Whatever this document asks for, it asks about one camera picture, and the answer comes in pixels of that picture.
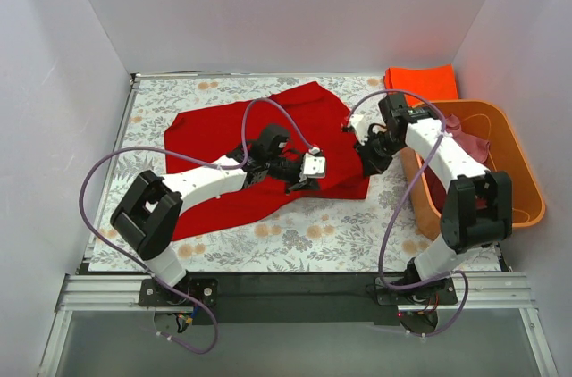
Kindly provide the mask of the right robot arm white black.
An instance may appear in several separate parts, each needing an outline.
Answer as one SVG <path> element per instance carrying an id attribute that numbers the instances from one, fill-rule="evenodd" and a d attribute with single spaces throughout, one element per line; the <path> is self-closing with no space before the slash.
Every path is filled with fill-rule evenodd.
<path id="1" fill-rule="evenodd" d="M 434 296 L 437 283 L 456 273 L 467 252 L 508 238 L 512 233 L 512 181 L 505 171 L 492 172 L 476 161 L 446 130 L 446 118 L 433 103 L 423 99 L 408 105 L 405 90 L 382 90 L 377 94 L 383 118 L 376 131 L 363 116 L 351 111 L 344 129 L 355 134 L 355 149 L 364 174 L 383 173 L 393 157 L 408 147 L 423 160 L 414 179 L 432 170 L 445 189 L 440 232 L 433 243 L 412 258 L 402 277 L 381 285 L 424 303 Z"/>

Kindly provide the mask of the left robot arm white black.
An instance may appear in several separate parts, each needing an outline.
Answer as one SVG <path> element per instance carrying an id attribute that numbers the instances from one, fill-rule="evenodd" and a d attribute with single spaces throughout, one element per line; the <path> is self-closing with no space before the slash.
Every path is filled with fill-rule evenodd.
<path id="1" fill-rule="evenodd" d="M 267 178 L 283 182 L 286 193 L 317 190 L 326 172 L 322 150 L 288 147 L 290 133 L 270 124 L 258 138 L 245 140 L 212 163 L 158 176 L 140 173 L 111 216 L 111 224 L 143 264 L 159 277 L 156 293 L 178 306 L 193 296 L 211 304 L 186 271 L 171 245 L 180 216 L 225 194 L 251 188 Z"/>

